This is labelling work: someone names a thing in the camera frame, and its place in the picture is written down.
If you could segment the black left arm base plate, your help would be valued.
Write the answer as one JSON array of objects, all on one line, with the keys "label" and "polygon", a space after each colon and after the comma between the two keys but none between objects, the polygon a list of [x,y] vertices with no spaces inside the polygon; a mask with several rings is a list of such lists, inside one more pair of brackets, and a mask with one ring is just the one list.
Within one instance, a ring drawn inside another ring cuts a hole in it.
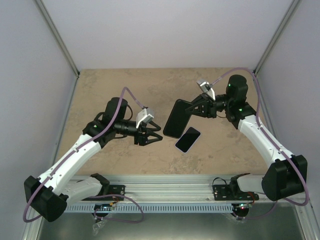
[{"label": "black left arm base plate", "polygon": [[120,202],[123,201],[124,198],[123,196],[125,195],[126,192],[126,186],[125,185],[119,185],[119,184],[111,184],[109,186],[108,192],[107,193],[99,193],[99,196],[102,195],[112,195],[108,197],[102,197],[102,198],[92,198],[92,197],[87,197],[83,199],[83,201],[111,201],[111,202]]}]

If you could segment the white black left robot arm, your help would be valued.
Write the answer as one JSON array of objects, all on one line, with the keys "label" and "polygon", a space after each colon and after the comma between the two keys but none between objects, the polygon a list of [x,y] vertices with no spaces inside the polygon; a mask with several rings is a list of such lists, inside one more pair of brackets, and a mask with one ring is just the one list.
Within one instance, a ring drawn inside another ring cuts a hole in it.
[{"label": "white black left robot arm", "polygon": [[71,178],[108,142],[133,137],[134,144],[146,146],[161,141],[157,132],[161,127],[154,123],[154,112],[142,107],[135,120],[125,119],[129,104],[125,99],[113,97],[105,111],[96,115],[83,129],[74,145],[51,168],[38,177],[29,176],[24,181],[26,207],[23,220],[28,223],[27,212],[33,208],[48,222],[57,220],[74,203],[82,200],[116,200],[124,196],[110,190],[110,182],[98,173],[87,179],[69,184]]}]

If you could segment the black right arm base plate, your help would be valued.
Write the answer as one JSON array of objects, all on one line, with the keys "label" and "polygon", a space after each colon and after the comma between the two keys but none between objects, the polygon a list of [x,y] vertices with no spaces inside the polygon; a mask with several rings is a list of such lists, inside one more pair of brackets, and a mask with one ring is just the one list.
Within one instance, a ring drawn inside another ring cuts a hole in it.
[{"label": "black right arm base plate", "polygon": [[258,201],[259,195],[254,192],[233,193],[229,185],[214,184],[212,186],[215,201]]}]

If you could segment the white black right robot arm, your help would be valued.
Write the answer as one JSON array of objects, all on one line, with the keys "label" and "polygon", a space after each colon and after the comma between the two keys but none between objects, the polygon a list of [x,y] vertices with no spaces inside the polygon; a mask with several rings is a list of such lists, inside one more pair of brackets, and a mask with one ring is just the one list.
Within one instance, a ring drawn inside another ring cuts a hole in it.
[{"label": "white black right robot arm", "polygon": [[216,118],[218,112],[225,112],[227,120],[250,140],[268,168],[264,175],[243,173],[232,177],[229,184],[231,197],[240,200],[252,192],[264,194],[275,202],[305,193],[308,200],[306,158],[286,149],[260,122],[258,112],[247,102],[249,87],[246,78],[232,75],[221,95],[215,94],[206,80],[198,80],[197,85],[202,94],[191,102],[186,113]]}]

